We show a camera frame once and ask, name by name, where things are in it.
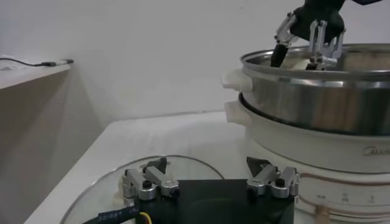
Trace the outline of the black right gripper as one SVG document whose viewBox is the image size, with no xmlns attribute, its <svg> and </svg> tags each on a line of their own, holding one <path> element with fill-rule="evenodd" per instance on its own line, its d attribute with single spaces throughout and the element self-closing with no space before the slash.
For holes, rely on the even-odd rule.
<svg viewBox="0 0 390 224">
<path fill-rule="evenodd" d="M 342 55 L 345 25 L 339 14 L 345 0 L 305 0 L 303 6 L 289 12 L 277 28 L 271 67 L 279 68 L 289 47 L 299 38 L 310 42 L 311 53 L 306 70 L 335 67 Z"/>
</svg>

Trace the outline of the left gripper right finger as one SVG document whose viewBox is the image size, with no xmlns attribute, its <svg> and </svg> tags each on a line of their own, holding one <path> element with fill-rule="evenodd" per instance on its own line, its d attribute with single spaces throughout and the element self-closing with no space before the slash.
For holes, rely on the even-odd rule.
<svg viewBox="0 0 390 224">
<path fill-rule="evenodd" d="M 253 157 L 246 158 L 247 166 L 252 174 L 247 184 L 250 198 L 262 197 L 268 192 L 274 198 L 296 197 L 299 194 L 299 173 L 294 167 L 280 170 L 268 160 Z"/>
</svg>

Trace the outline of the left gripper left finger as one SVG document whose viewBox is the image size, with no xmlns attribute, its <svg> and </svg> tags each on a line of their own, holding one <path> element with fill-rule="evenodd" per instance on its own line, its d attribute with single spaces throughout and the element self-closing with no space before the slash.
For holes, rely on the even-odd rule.
<svg viewBox="0 0 390 224">
<path fill-rule="evenodd" d="M 179 182 L 166 174 L 167 157 L 150 161 L 141 169 L 126 169 L 121 177 L 121 193 L 124 198 L 151 201 L 159 192 L 162 197 L 178 198 Z"/>
</svg>

